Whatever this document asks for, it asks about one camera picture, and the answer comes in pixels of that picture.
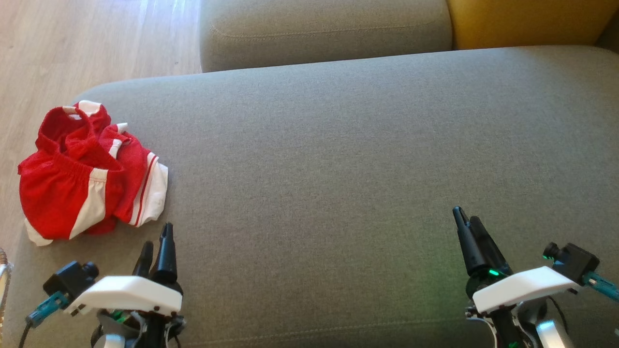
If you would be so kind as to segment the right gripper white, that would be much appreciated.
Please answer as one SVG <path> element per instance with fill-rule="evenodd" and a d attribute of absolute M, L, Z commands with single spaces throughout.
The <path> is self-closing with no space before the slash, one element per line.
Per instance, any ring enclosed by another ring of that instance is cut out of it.
<path fill-rule="evenodd" d="M 511 267 L 481 219 L 469 219 L 460 206 L 453 208 L 453 216 L 467 275 L 486 266 L 510 275 Z M 495 348 L 574 348 L 565 325 L 546 319 L 544 306 L 553 295 L 580 288 L 550 267 L 537 267 L 473 291 L 466 316 L 489 327 Z"/>

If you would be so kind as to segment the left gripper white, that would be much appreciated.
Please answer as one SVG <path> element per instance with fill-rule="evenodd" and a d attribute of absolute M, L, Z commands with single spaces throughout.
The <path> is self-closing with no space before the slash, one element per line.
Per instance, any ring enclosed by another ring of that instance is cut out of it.
<path fill-rule="evenodd" d="M 153 243 L 146 241 L 133 275 L 105 276 L 66 308 L 71 316 L 96 311 L 99 326 L 91 336 L 93 348 L 168 348 L 172 342 L 181 346 L 179 335 L 187 321 L 180 315 L 183 289 L 177 282 L 172 223 L 164 225 L 159 242 L 153 266 Z"/>

